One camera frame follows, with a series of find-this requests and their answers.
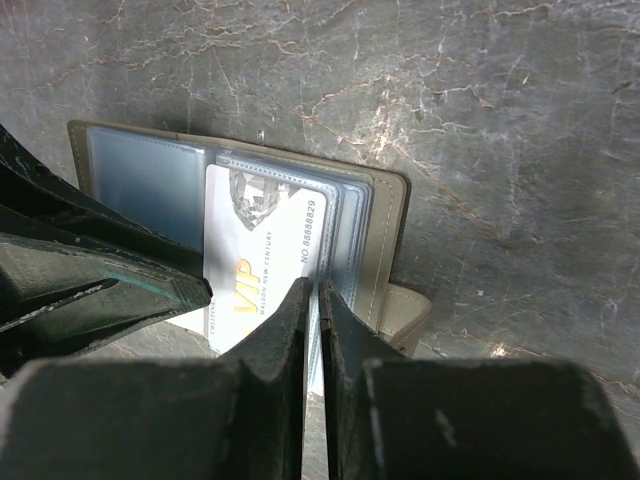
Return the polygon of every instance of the diamond image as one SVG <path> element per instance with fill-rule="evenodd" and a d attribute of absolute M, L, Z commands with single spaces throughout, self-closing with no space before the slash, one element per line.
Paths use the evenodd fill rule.
<path fill-rule="evenodd" d="M 271 215 L 281 201 L 288 200 L 300 188 L 252 173 L 231 170 L 229 187 L 233 209 L 242 224 L 253 231 Z"/>

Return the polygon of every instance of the beige strap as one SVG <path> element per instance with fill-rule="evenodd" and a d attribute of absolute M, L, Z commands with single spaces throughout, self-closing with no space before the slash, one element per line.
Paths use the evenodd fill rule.
<path fill-rule="evenodd" d="M 384 299 L 380 333 L 391 337 L 389 343 L 412 357 L 427 327 L 431 302 L 424 295 L 399 285 L 389 284 Z"/>

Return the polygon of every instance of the gray marble surface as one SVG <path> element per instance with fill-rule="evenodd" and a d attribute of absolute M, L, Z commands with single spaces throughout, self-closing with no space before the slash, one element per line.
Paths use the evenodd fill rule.
<path fill-rule="evenodd" d="M 76 183 L 73 118 L 401 172 L 393 280 L 434 303 L 423 354 L 581 362 L 640 455 L 639 2 L 0 8 L 0 119 L 55 173 Z"/>

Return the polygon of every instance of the robotic claw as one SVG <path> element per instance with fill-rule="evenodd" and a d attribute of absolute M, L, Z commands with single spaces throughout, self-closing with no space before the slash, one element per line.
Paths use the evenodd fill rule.
<path fill-rule="evenodd" d="M 309 282 L 215 360 L 55 359 L 210 291 L 193 252 L 0 141 L 0 478 L 299 479 Z M 330 283 L 319 296 L 331 479 L 638 478 L 582 368 L 409 360 Z"/>

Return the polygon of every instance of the white card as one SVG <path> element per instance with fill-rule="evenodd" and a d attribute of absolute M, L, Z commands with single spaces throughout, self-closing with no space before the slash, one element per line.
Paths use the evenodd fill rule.
<path fill-rule="evenodd" d="M 275 312 L 298 277 L 315 277 L 326 198 L 278 180 L 209 165 L 204 276 L 207 338 L 224 353 Z"/>

